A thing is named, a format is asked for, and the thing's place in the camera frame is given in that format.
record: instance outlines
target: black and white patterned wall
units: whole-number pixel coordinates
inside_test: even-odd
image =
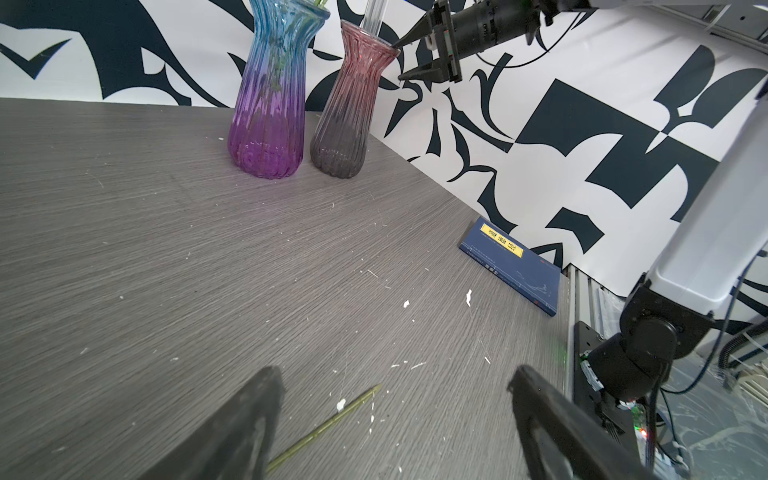
[[[380,35],[395,41],[430,5],[390,0]],[[307,55],[313,111],[342,63],[339,20],[359,24],[365,1],[326,7]],[[231,107],[252,40],[249,0],[5,0],[0,96]],[[462,60],[459,84],[402,82],[432,58],[423,41],[406,46],[379,83],[372,134],[619,295],[677,228],[768,71],[765,55],[640,8],[561,14],[532,45],[480,56]],[[768,314],[768,262],[753,270],[737,318]]]

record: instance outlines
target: glass vase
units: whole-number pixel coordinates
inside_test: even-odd
[[[330,13],[304,0],[251,0],[256,35],[227,148],[262,178],[296,172],[304,156],[306,51]]]
[[[341,21],[344,62],[310,143],[312,163],[339,178],[360,172],[384,68],[398,50],[361,28]]]

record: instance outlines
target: blue book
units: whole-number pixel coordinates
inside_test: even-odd
[[[560,269],[493,223],[478,218],[458,248],[549,316],[558,313]]]

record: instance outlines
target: wood grain surface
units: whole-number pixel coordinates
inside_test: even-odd
[[[550,318],[372,137],[351,180],[251,177],[231,115],[0,100],[0,478],[136,478],[265,365],[273,455],[383,384],[271,478],[525,478],[505,387],[563,388],[568,280]]]

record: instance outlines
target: black abstract pattern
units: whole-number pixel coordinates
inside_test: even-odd
[[[210,0],[210,2],[221,7],[222,10],[253,31],[253,15],[245,8],[242,0]]]
[[[170,65],[206,101],[217,107],[226,106],[208,94],[181,66],[154,20],[138,0],[6,0],[0,6],[0,23],[13,28],[56,28],[79,32],[91,50],[103,98],[125,88],[150,87],[165,91],[179,105],[191,105],[189,97],[170,86],[165,70],[156,74],[144,73],[141,48],[146,48]]]
[[[732,288],[730,291],[730,294],[733,295],[733,293],[736,292],[736,287]],[[768,305],[765,305],[764,303],[758,302],[751,296],[747,295],[744,292],[739,292],[739,295],[737,296],[737,299],[743,303],[744,305],[748,306],[761,316],[768,316]]]
[[[714,69],[714,54],[700,45],[656,95],[654,100],[667,107],[670,114],[670,120],[662,130],[665,134],[689,121],[714,127],[766,74],[759,68],[745,68],[722,77],[705,90]],[[677,109],[699,94],[692,115],[680,117]]]
[[[546,144],[567,156],[590,137],[621,134],[621,139],[592,171],[587,182],[613,191],[632,208],[675,165],[680,165],[688,179],[688,192],[672,217],[679,222],[714,171],[717,161],[671,137],[645,153],[658,133],[629,115],[555,80],[517,142]]]
[[[419,84],[416,84],[412,81],[406,80],[402,84],[403,88],[408,88],[409,90],[413,90],[416,92],[416,99],[415,100],[402,100],[401,98],[398,98],[397,103],[395,104],[395,110],[392,111],[392,117],[389,119],[389,125],[387,125],[386,133],[384,133],[384,136],[392,133],[392,130],[395,129],[397,124],[402,120],[403,117],[408,113],[408,111],[411,108],[414,108],[416,105],[422,103],[422,100],[424,98],[424,94],[422,93],[422,88],[419,87]]]
[[[427,153],[440,156],[440,131],[437,128],[437,110],[434,108],[432,109],[432,137],[429,139]]]
[[[15,63],[17,67],[23,70],[24,73],[29,75],[30,78],[37,78],[40,70],[42,70],[45,64],[48,63],[48,60],[50,60],[51,57],[58,51],[58,49],[63,47],[68,41],[69,40],[64,40],[60,41],[56,45],[51,45],[29,60],[6,47],[2,43],[0,43],[0,53],[10,58],[10,60]]]
[[[504,151],[504,153],[509,152],[509,149],[512,148],[511,142],[499,140],[498,138],[493,138],[491,135],[486,134],[484,131],[480,130],[480,128],[475,125],[463,111],[456,108],[456,104],[453,102],[453,97],[451,96],[450,88],[443,91],[443,94],[451,101],[451,121],[471,131],[473,134],[487,141],[494,147]]]
[[[588,215],[577,214],[564,207],[547,223],[547,228],[560,228],[573,232],[584,253],[587,253],[587,250],[603,237],[603,232],[592,223]]]
[[[480,69],[475,70],[475,73],[472,74],[473,78],[477,77],[478,80],[480,80],[480,108],[482,110],[483,120],[485,120],[485,123],[496,133],[507,138],[509,138],[509,135],[499,130],[491,119],[491,92],[496,85],[498,77],[502,74],[504,67],[507,66],[510,60],[512,60],[512,56],[505,52],[502,57],[499,58],[498,62],[496,62],[496,66],[491,70],[490,75],[486,76],[485,72]]]

